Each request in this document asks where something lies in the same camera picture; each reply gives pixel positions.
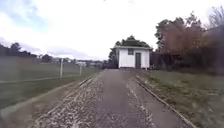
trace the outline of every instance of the green lawn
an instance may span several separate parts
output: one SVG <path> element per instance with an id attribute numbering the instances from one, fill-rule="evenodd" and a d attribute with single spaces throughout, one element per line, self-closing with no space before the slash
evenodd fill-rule
<path id="1" fill-rule="evenodd" d="M 79 74 L 79 67 L 65 63 L 63 75 Z M 0 57 L 0 82 L 59 77 L 59 63 L 40 63 L 37 59 Z"/>
<path id="2" fill-rule="evenodd" d="M 224 76 L 150 71 L 150 88 L 195 125 L 224 127 Z"/>
<path id="3" fill-rule="evenodd" d="M 59 77 L 59 65 L 39 64 L 30 59 L 16 57 L 0 58 L 0 109 L 25 101 L 31 97 L 45 93 L 53 88 L 82 80 L 96 73 L 99 69 L 84 68 L 79 75 L 79 67 L 74 64 L 64 65 L 64 76 Z M 54 78 L 47 80 L 23 81 L 38 78 Z"/>

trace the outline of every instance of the sky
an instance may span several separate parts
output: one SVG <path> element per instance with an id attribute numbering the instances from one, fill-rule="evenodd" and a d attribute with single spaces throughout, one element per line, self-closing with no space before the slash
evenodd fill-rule
<path id="1" fill-rule="evenodd" d="M 157 23 L 192 11 L 207 23 L 211 7 L 220 5 L 223 0 L 0 0 L 0 37 L 36 54 L 102 60 L 130 35 L 157 48 Z"/>

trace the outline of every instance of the white post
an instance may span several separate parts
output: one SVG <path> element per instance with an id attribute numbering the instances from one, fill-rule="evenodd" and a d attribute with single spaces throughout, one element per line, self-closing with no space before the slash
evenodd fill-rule
<path id="1" fill-rule="evenodd" d="M 82 64 L 79 66 L 79 75 L 82 75 Z"/>
<path id="2" fill-rule="evenodd" d="M 62 78 L 62 73 L 63 73 L 63 58 L 61 59 L 60 78 Z"/>

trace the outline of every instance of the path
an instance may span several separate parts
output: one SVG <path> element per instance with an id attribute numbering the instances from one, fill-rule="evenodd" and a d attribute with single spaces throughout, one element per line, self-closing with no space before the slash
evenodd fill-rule
<path id="1" fill-rule="evenodd" d="M 30 128 L 188 128 L 122 70 L 104 70 Z"/>

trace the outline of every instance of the shed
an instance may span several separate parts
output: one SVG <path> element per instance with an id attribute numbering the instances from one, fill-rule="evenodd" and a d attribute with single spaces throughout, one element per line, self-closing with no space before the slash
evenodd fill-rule
<path id="1" fill-rule="evenodd" d="M 115 46 L 119 68 L 150 67 L 150 47 Z"/>

